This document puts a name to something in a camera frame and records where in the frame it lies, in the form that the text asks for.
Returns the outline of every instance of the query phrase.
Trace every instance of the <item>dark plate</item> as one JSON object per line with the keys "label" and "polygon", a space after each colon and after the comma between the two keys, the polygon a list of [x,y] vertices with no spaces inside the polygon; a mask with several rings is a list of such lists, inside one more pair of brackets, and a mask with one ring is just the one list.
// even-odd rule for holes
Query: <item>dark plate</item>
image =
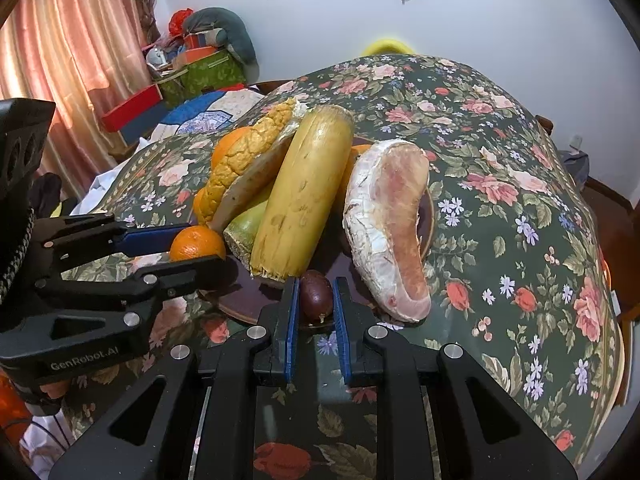
{"label": "dark plate", "polygon": [[[356,144],[369,144],[370,141],[357,137],[353,141]],[[429,195],[429,189],[420,201],[418,209],[418,239],[420,240],[420,254],[425,257],[434,229],[433,202]],[[227,315],[245,323],[255,324],[258,321],[261,309],[270,303],[279,301],[282,290],[265,285],[258,280],[254,280],[249,271],[235,256],[229,253],[226,258],[231,267],[230,276],[236,276],[235,281],[229,283],[224,290],[201,290],[201,295]],[[342,228],[342,218],[333,214],[329,217],[327,225],[322,232],[318,247],[314,253],[309,269],[322,272],[330,282],[338,276],[344,276],[349,283],[351,297],[354,301],[375,307],[376,302],[371,297],[369,289],[362,281],[358,271],[353,265],[351,251]],[[324,323],[311,323],[300,315],[300,326],[309,328],[322,328],[333,324],[331,317],[324,320]]]}

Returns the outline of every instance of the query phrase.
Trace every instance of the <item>white wall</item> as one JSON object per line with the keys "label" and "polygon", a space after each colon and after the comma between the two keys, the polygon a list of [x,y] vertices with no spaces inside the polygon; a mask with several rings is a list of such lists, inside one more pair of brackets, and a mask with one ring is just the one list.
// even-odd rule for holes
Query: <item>white wall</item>
{"label": "white wall", "polygon": [[584,138],[591,175],[631,198],[640,184],[640,52],[608,0],[158,0],[157,19],[226,7],[246,23],[260,79],[293,78],[391,37],[483,72],[554,140]]}

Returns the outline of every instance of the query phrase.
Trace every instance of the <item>cable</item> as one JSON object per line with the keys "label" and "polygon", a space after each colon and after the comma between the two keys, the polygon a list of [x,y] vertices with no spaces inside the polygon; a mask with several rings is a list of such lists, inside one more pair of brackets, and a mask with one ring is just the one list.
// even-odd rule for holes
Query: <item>cable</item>
{"label": "cable", "polygon": [[4,426],[2,426],[2,430],[6,431],[10,427],[16,426],[17,424],[33,424],[34,426],[36,426],[36,428],[40,428],[42,431],[44,431],[46,434],[48,434],[55,441],[55,443],[60,446],[60,449],[63,452],[66,451],[66,447],[64,447],[62,444],[60,444],[60,441],[57,439],[57,437],[53,433],[51,433],[43,425],[39,424],[38,422],[34,422],[30,418],[16,418],[16,419],[10,421],[8,424],[5,424]]}
{"label": "cable", "polygon": [[58,425],[58,429],[60,430],[60,433],[62,433],[62,436],[65,437],[66,447],[68,449],[68,447],[71,446],[71,442],[69,442],[69,439],[66,437],[65,431],[62,429],[62,426],[60,425],[60,421],[58,420],[58,417],[56,415],[53,416],[53,420],[56,421],[56,424]]}

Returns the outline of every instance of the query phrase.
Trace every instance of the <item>pile of items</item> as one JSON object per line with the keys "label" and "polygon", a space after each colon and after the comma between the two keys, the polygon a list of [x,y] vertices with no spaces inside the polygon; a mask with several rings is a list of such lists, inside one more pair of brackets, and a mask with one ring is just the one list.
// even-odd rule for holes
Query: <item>pile of items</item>
{"label": "pile of items", "polygon": [[255,64],[244,23],[226,9],[180,10],[163,36],[143,49],[154,84],[102,117],[127,145],[147,138],[169,110],[206,92],[244,88],[244,67]]}

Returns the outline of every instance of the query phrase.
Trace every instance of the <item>electrical outlet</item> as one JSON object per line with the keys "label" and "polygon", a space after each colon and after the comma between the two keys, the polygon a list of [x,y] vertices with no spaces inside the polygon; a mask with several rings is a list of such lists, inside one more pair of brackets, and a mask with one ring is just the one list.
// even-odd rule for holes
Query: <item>electrical outlet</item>
{"label": "electrical outlet", "polygon": [[571,146],[574,150],[579,150],[580,146],[582,146],[582,137],[580,135],[574,135],[571,138],[571,142],[569,142],[569,146]]}

